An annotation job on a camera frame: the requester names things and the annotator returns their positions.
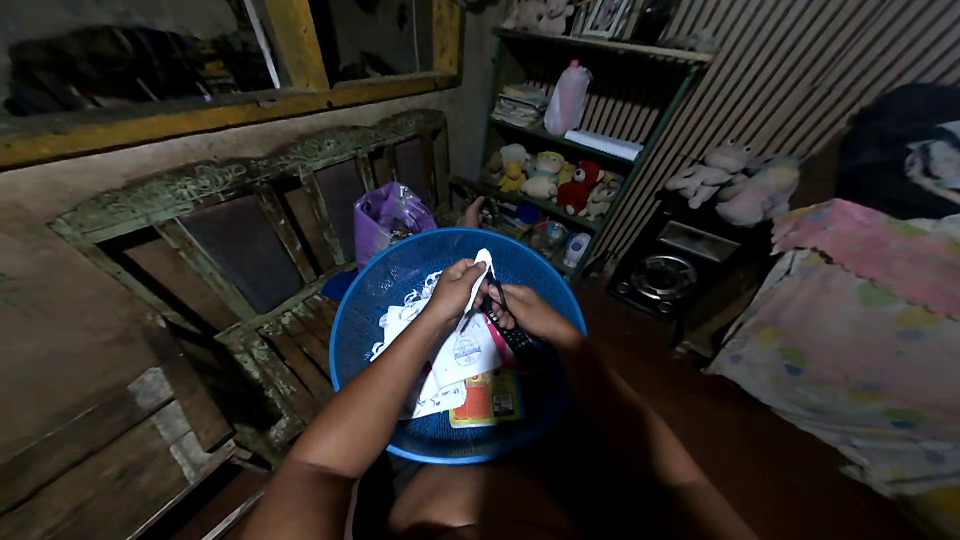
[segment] mesh basket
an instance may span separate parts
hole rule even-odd
[[[493,256],[496,276],[504,283],[535,289],[554,309],[581,331],[584,317],[576,299],[556,270],[530,248],[481,229],[447,228],[415,234],[373,258],[347,291],[333,324],[330,373],[335,389],[370,364],[371,348],[383,340],[380,316],[389,306],[402,306],[403,297],[423,288],[427,275],[481,248]],[[431,463],[477,463],[510,452],[546,431],[565,411],[571,394],[563,366],[556,357],[542,372],[520,377],[525,417],[487,428],[455,430],[446,412],[397,424],[387,450]]]

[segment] white bottle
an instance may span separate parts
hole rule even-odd
[[[590,235],[587,233],[576,233],[571,236],[570,240],[566,243],[564,265],[569,266],[570,268],[576,268],[577,264],[580,263],[580,259],[587,251],[587,246],[589,243]]]
[[[579,61],[570,61],[570,66],[560,74],[557,87],[550,96],[550,106],[543,117],[546,131],[563,135],[580,126],[589,84],[590,72]]]

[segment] white plastic bag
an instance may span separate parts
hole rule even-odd
[[[560,74],[557,87],[553,89],[550,97],[550,106],[543,118],[546,131],[553,135],[563,135],[580,126],[589,84],[590,72],[578,61],[570,61],[570,66]]]

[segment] white paper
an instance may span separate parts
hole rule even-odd
[[[579,142],[580,144],[589,146],[594,150],[599,150],[600,152],[605,152],[607,154],[612,154],[619,158],[623,158],[624,160],[635,160],[636,155],[643,150],[642,144],[628,142],[626,140],[620,140],[618,138],[612,138],[593,132],[570,130],[564,134],[564,138],[567,140],[572,140],[573,142]]]
[[[487,272],[474,283],[470,299],[464,306],[464,316],[460,324],[439,346],[427,354],[432,358],[430,369],[424,368],[414,384],[404,407],[402,418],[420,418],[428,414],[443,412],[463,405],[467,400],[467,386],[464,379],[480,375],[500,367],[501,359],[490,331],[487,329],[486,316],[473,309],[473,299],[484,277],[493,271],[493,258],[489,251],[482,249],[474,258],[476,262],[485,262]],[[423,289],[413,291],[404,298],[403,306],[390,306],[379,320],[383,329],[383,342],[373,346],[371,361],[376,360],[387,347],[420,314],[433,294],[440,273],[427,277]]]
[[[474,312],[465,325],[463,331],[455,331],[444,341],[433,361],[438,388],[500,367],[500,355],[487,329],[486,315]]]

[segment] bare foot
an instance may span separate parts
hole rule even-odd
[[[457,227],[473,227],[475,229],[479,229],[480,206],[483,205],[483,202],[486,199],[486,197],[477,197],[475,201],[470,203],[470,206],[464,210],[464,215],[457,219]]]

